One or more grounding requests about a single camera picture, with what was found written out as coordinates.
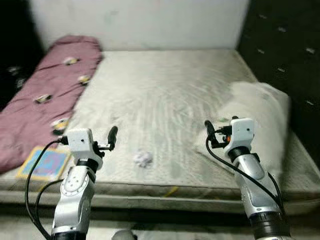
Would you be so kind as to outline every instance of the black padded headboard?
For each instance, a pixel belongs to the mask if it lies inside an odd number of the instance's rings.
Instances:
[[[291,126],[320,167],[320,0],[251,0],[237,50],[291,97]]]

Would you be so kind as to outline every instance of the white pillow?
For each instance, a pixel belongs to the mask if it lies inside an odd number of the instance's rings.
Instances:
[[[255,134],[251,152],[259,155],[264,169],[279,183],[283,172],[289,105],[288,95],[266,83],[236,82],[231,86],[230,101],[218,111],[217,119],[209,120],[217,129],[229,125],[232,116],[254,119]],[[221,137],[217,135],[219,142],[222,142]],[[195,151],[214,160],[206,149],[206,138],[207,130],[203,128],[197,137]],[[222,148],[213,149],[213,152],[230,162],[224,157]],[[215,162],[228,171],[233,171],[219,161]]]

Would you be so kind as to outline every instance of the colorful book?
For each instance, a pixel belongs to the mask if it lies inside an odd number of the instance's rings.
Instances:
[[[24,161],[20,167],[16,177],[27,178],[32,166],[39,157],[43,146],[36,146],[30,153],[29,157]],[[70,153],[67,151],[57,150],[55,148],[48,148],[42,155],[39,163],[34,169],[31,179],[42,181],[57,180],[62,174],[66,163],[70,158]]]

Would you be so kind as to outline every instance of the black cable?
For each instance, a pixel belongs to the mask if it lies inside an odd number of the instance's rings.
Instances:
[[[32,223],[36,226],[36,228],[42,233],[42,235],[45,237],[45,239],[47,240],[51,240],[51,236],[49,235],[49,233],[44,229],[44,227],[39,224],[39,222],[34,218],[32,212],[30,211],[30,207],[29,207],[29,183],[30,183],[30,178],[31,175],[33,173],[33,171],[35,170],[38,162],[40,161],[41,157],[43,156],[43,154],[45,153],[45,151],[50,147],[50,145],[58,143],[58,140],[49,142],[44,149],[41,151],[40,155],[38,156],[38,158],[36,159],[35,163],[33,164],[28,177],[26,178],[26,182],[25,182],[25,189],[24,189],[24,203],[25,203],[25,208],[26,211],[29,215],[29,218],[31,219]]]
[[[271,179],[271,181],[274,184],[274,187],[275,187],[275,190],[276,190],[276,195],[277,195],[277,198],[278,198],[278,202],[280,203],[279,207],[281,208],[281,211],[284,214],[285,213],[285,207],[284,207],[284,202],[282,200],[280,188],[279,188],[276,180],[274,179],[274,177],[270,174],[270,172],[268,172],[268,176],[269,176],[269,178]]]
[[[278,198],[273,195],[265,186],[263,186],[260,182],[258,182],[257,180],[255,180],[253,177],[249,176],[248,174],[246,174],[244,171],[241,171],[240,169],[238,169],[236,166],[233,166],[231,163],[223,160],[222,158],[218,157],[217,155],[215,155],[210,147],[209,147],[209,138],[207,137],[205,140],[205,146],[207,151],[209,152],[209,154],[211,156],[213,156],[215,159],[217,159],[219,162],[223,163],[224,165],[227,165],[229,168],[233,169],[234,171],[236,171],[237,173],[241,174],[242,176],[244,176],[245,178],[249,179],[251,182],[253,182],[255,185],[257,185],[259,188],[261,188],[266,194],[268,194],[274,201],[275,203],[279,206],[279,208],[282,210],[282,204],[279,203]]]
[[[41,225],[41,222],[40,222],[40,218],[39,218],[39,212],[38,212],[38,208],[39,208],[39,203],[40,203],[40,198],[41,198],[41,195],[44,193],[44,191],[50,187],[51,185],[53,184],[57,184],[57,183],[61,183],[63,181],[63,179],[59,179],[59,180],[56,180],[56,181],[52,181],[52,182],[49,182],[47,185],[45,185],[41,191],[38,193],[38,196],[36,197],[36,201],[35,201],[35,207],[34,207],[34,214],[35,214],[35,219],[38,221],[38,223]]]

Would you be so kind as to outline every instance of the dark wall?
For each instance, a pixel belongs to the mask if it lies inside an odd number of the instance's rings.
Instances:
[[[0,0],[0,110],[22,87],[44,52],[27,0]]]
[[[291,97],[291,126],[320,167],[320,0],[251,0],[238,51]]]

